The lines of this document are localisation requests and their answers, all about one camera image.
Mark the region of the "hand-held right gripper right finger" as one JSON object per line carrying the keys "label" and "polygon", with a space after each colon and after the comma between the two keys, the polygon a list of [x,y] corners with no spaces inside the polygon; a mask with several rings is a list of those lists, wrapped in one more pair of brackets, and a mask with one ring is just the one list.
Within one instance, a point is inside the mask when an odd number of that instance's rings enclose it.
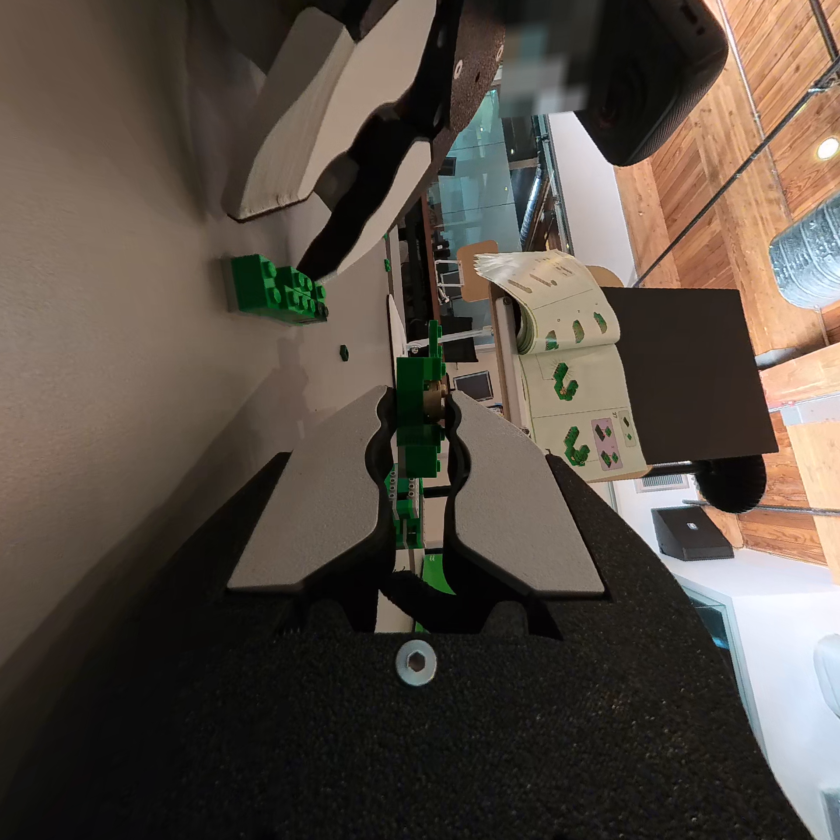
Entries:
{"label": "hand-held right gripper right finger", "polygon": [[448,396],[451,490],[444,551],[520,595],[605,587],[541,448],[462,392]]}

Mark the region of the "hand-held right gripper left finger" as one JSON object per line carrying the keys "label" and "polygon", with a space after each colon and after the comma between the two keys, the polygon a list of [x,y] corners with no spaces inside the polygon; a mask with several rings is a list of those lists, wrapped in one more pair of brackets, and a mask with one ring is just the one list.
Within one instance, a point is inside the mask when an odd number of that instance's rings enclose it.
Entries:
{"label": "hand-held right gripper left finger", "polygon": [[301,592],[374,534],[380,487],[365,457],[392,389],[377,385],[291,453],[227,581],[231,592]]}

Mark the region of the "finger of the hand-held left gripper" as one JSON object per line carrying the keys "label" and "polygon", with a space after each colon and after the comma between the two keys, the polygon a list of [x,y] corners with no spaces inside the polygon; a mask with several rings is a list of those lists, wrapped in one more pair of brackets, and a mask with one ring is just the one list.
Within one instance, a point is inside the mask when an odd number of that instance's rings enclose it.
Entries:
{"label": "finger of the hand-held left gripper", "polygon": [[352,183],[297,263],[311,280],[344,272],[382,239],[431,165],[432,144],[409,124],[366,124],[349,157]]}
{"label": "finger of the hand-held left gripper", "polygon": [[308,198],[364,122],[407,93],[436,11],[434,1],[384,2],[354,36],[337,15],[305,6],[238,142],[225,213],[245,221]]}

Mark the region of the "green brick assembly with tan piece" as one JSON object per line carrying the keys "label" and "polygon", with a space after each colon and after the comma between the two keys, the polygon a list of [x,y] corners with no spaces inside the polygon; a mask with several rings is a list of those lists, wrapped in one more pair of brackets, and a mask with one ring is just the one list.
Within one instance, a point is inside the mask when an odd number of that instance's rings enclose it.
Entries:
{"label": "green brick assembly with tan piece", "polygon": [[448,395],[442,336],[441,324],[431,320],[427,356],[403,357],[396,363],[396,444],[409,479],[434,478],[440,470]]}

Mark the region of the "long green brick assembly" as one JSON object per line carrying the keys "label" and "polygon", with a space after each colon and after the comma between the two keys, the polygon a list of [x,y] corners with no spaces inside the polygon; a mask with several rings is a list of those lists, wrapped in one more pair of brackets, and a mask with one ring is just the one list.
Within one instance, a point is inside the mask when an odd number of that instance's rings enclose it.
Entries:
{"label": "long green brick assembly", "polygon": [[228,262],[234,307],[243,314],[292,326],[326,322],[324,285],[291,266],[276,266],[262,255]]}

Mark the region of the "grey desk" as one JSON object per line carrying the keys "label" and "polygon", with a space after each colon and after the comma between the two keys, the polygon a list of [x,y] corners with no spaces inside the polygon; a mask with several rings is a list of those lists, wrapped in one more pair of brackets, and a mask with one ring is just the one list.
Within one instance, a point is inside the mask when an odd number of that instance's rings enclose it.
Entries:
{"label": "grey desk", "polygon": [[[220,197],[262,74],[204,2],[2,2],[2,663],[33,668],[277,450],[391,380],[382,238],[329,321],[228,308],[315,203]],[[350,358],[343,362],[340,345]]]}

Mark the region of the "green and white brick tower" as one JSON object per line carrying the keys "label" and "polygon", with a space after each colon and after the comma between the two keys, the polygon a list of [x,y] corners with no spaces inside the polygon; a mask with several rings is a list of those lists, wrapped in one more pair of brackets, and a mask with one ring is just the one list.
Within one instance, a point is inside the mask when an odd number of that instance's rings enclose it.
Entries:
{"label": "green and white brick tower", "polygon": [[400,477],[394,463],[385,481],[392,505],[395,546],[398,550],[424,549],[424,483],[421,478]]}

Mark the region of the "clear plastic holder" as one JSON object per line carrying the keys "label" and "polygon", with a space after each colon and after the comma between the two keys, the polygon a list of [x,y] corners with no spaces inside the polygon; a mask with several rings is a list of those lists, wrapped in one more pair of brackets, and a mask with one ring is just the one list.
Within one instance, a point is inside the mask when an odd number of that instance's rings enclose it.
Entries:
{"label": "clear plastic holder", "polygon": [[443,343],[451,343],[454,341],[461,341],[461,340],[469,340],[475,338],[481,338],[485,336],[494,336],[494,329],[492,326],[487,325],[482,329],[476,330],[469,330],[469,331],[462,331],[462,332],[452,332],[447,334],[441,334],[437,337],[433,336],[432,334],[432,325],[429,323],[429,336],[427,339],[418,339],[415,341],[407,342],[406,349],[409,351],[413,350],[420,350],[426,347],[432,346],[440,346]]}

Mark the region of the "black speaker box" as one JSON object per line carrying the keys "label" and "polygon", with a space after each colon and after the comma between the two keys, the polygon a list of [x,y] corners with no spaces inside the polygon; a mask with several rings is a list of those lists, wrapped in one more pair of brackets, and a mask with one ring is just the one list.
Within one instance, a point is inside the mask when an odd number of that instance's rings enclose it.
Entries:
{"label": "black speaker box", "polygon": [[651,510],[658,550],[685,562],[727,560],[734,557],[730,541],[697,506]]}

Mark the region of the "black flat board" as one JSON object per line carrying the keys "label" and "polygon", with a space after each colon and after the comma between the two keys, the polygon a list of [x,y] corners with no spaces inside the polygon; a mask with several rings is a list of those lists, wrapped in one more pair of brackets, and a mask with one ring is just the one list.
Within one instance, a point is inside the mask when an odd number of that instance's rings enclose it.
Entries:
{"label": "black flat board", "polygon": [[604,293],[647,465],[778,452],[738,290]]}

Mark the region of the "silver ventilation duct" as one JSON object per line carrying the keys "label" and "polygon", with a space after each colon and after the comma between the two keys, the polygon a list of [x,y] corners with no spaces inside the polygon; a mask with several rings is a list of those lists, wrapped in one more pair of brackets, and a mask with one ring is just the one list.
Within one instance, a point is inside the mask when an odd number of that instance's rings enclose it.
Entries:
{"label": "silver ventilation duct", "polygon": [[770,242],[770,263],[782,297],[803,309],[823,310],[839,300],[839,195]]}

